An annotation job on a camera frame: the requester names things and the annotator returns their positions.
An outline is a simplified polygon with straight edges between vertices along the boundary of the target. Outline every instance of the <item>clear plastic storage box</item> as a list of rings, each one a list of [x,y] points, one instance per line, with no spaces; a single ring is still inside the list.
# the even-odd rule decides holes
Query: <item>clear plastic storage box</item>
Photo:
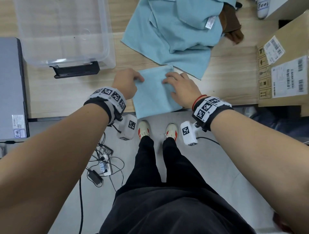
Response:
[[[25,60],[36,67],[98,61],[114,68],[108,0],[14,0]]]

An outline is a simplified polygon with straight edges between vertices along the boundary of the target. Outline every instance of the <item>crumpled blue cloth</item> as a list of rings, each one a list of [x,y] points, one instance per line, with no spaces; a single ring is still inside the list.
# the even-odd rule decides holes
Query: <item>crumpled blue cloth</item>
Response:
[[[133,103],[138,119],[182,109],[171,96],[171,92],[175,92],[174,87],[162,84],[165,74],[173,71],[172,65],[139,71],[145,81],[135,81],[137,92]]]
[[[121,41],[156,63],[201,79],[222,35],[219,17],[211,29],[205,25],[209,16],[220,14],[222,2],[236,5],[236,0],[140,0]]]

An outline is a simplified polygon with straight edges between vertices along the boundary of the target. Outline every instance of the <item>forearm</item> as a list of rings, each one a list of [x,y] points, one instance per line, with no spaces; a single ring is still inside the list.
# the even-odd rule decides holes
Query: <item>forearm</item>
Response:
[[[221,112],[211,130],[244,177],[290,225],[304,231],[309,220],[308,146],[233,110]]]
[[[26,206],[36,209],[31,215],[25,215],[28,218],[46,217],[34,230],[51,224],[84,171],[107,124],[107,113],[95,104],[87,104],[1,159],[1,221],[11,221],[7,214],[18,216]]]

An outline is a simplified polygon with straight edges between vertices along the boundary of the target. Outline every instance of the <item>wooden table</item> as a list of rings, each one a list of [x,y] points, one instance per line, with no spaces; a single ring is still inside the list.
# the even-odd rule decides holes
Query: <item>wooden table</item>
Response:
[[[243,8],[237,16],[245,40],[233,45],[223,38],[212,51],[212,58],[202,80],[192,79],[203,94],[217,96],[233,105],[257,103],[257,60],[255,45],[263,37],[278,29],[277,21],[258,20],[252,0],[240,0]],[[158,66],[150,59],[120,42],[138,0],[109,0],[115,39],[114,69],[102,70],[98,75],[54,79],[52,68],[25,65],[29,118],[68,116],[80,108],[87,96],[102,86],[110,86],[116,71],[132,67],[142,70]],[[13,0],[0,0],[0,36],[18,37]],[[133,112],[131,100],[126,112]]]

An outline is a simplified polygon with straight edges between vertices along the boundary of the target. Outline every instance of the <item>red bracelet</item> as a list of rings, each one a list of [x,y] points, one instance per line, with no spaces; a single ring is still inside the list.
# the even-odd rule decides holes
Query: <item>red bracelet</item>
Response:
[[[199,96],[199,97],[195,100],[195,102],[194,102],[193,105],[192,105],[192,110],[193,110],[195,104],[197,103],[197,101],[198,101],[201,97],[204,97],[204,96],[208,97],[207,95],[204,94],[204,95]]]

